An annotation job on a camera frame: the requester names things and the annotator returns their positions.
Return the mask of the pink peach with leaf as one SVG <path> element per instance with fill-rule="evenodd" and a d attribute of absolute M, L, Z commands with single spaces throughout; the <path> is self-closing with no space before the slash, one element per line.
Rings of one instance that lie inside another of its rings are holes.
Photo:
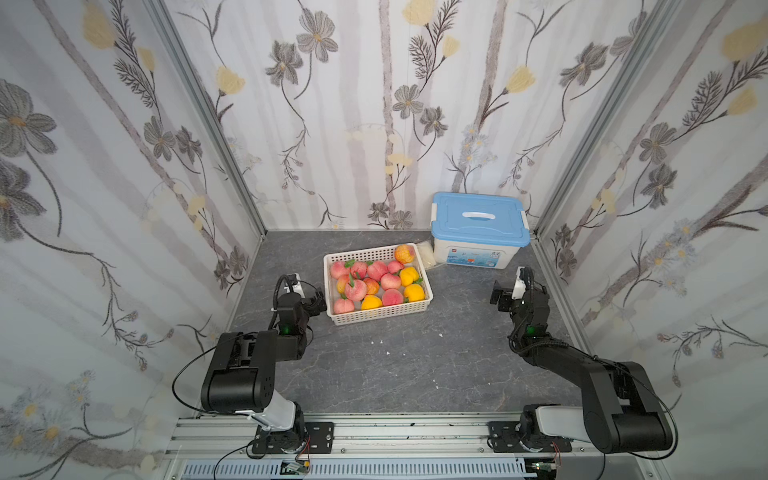
<path fill-rule="evenodd" d="M 344 295 L 353 302 L 361 302 L 367 295 L 368 287 L 365 281 L 351 274 L 344 286 Z"/>

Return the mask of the pink peach row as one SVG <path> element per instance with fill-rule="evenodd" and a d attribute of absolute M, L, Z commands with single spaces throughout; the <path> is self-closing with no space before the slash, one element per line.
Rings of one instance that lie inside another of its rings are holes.
<path fill-rule="evenodd" d="M 385 291 L 397 290 L 402 286 L 402 281 L 398 275 L 386 273 L 380 279 L 380 286 Z"/>

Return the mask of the yellow peach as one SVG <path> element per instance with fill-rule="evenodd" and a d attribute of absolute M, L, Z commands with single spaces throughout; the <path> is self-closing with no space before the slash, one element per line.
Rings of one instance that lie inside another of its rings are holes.
<path fill-rule="evenodd" d="M 406 267 L 399 272 L 401 285 L 408 287 L 421 282 L 421 275 L 415 267 Z"/>
<path fill-rule="evenodd" d="M 425 290 L 420 283 L 412 283 L 406 286 L 403 295 L 407 303 L 424 301 L 426 298 Z"/>

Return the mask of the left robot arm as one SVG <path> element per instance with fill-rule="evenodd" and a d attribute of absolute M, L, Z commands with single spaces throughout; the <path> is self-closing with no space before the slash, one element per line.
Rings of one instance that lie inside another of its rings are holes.
<path fill-rule="evenodd" d="M 245 415 L 269 432 L 287 432 L 300 423 L 299 406 L 277 392 L 276 365 L 298 361 L 313 335 L 310 319 L 325 305 L 322 292 L 309 298 L 288 292 L 275 299 L 268 329 L 228 332 L 213 349 L 202 383 L 202 410 Z"/>

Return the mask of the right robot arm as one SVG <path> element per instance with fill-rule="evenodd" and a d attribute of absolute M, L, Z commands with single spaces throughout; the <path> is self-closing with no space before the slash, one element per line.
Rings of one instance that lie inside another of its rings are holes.
<path fill-rule="evenodd" d="M 604 454 L 668 451 L 678 434 L 668 409 L 656 395 L 643 367 L 590 355 L 548 332 L 549 296 L 544 287 L 519 282 L 493 284 L 490 303 L 510 316 L 510 350 L 526 363 L 578 387 L 582 407 L 575 427 L 555 421 L 552 437 L 586 440 Z"/>

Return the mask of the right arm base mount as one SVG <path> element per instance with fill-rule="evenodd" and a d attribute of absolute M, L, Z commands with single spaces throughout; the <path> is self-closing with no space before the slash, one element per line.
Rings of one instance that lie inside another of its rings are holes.
<path fill-rule="evenodd" d="M 542 434 L 536 427 L 521 427 L 517 421 L 487 423 L 487 444 L 494 453 L 570 453 L 569 440 Z"/>

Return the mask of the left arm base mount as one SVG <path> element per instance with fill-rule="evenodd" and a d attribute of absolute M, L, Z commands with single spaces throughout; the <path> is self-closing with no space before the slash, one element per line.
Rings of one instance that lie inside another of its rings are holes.
<path fill-rule="evenodd" d="M 333 422 L 301 420 L 286 431 L 267 431 L 259 426 L 245 451 L 251 459 L 261 459 L 268 454 L 330 454 L 334 433 Z"/>

